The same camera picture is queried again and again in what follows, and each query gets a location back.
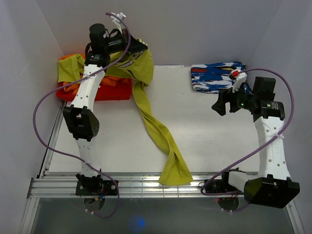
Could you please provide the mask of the yellow-green trousers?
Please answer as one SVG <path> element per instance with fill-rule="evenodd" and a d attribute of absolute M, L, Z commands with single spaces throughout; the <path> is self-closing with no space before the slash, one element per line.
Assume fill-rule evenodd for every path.
<path fill-rule="evenodd" d="M 155 145 L 167 155 L 167 161 L 159 178 L 159 183 L 167 186 L 177 186 L 193 181 L 192 174 L 168 128 L 157 120 L 153 114 L 145 88 L 153 79 L 154 64 L 149 49 L 136 54 L 122 54 L 117 52 L 110 55 L 113 65 L 105 75 L 133 79 L 132 94 L 139 108 L 146 131 Z M 81 83 L 82 77 L 72 83 Z"/>

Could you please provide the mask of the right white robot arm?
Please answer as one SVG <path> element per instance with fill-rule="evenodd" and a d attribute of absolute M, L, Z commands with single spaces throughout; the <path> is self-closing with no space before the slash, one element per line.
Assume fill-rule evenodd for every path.
<path fill-rule="evenodd" d="M 248 203 L 281 209 L 299 194 L 300 185 L 292 181 L 286 165 L 283 136 L 279 133 L 285 111 L 283 103 L 274 100 L 275 84 L 274 78 L 256 77 L 251 93 L 245 92 L 243 84 L 236 91 L 223 90 L 212 109 L 221 116 L 226 114 L 226 103 L 231 113 L 248 110 L 261 148 L 257 175 L 229 169 L 222 174 L 221 190 L 231 194 L 238 189 Z"/>

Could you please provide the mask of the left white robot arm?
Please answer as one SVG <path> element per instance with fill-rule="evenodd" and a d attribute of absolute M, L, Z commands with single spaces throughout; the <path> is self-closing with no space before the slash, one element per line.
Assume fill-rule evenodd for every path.
<path fill-rule="evenodd" d="M 73 135 L 81 162 L 78 180 L 88 180 L 87 190 L 98 195 L 103 190 L 99 180 L 100 167 L 95 167 L 98 158 L 92 154 L 93 140 L 99 132 L 99 120 L 93 113 L 96 94 L 105 71 L 111 61 L 110 55 L 121 52 L 134 54 L 147 50 L 147 46 L 135 40 L 128 29 L 115 29 L 115 36 L 106 33 L 103 24 L 97 23 L 89 28 L 90 43 L 86 46 L 83 77 L 78 93 L 69 107 L 63 109 L 63 117 L 69 132 Z"/>

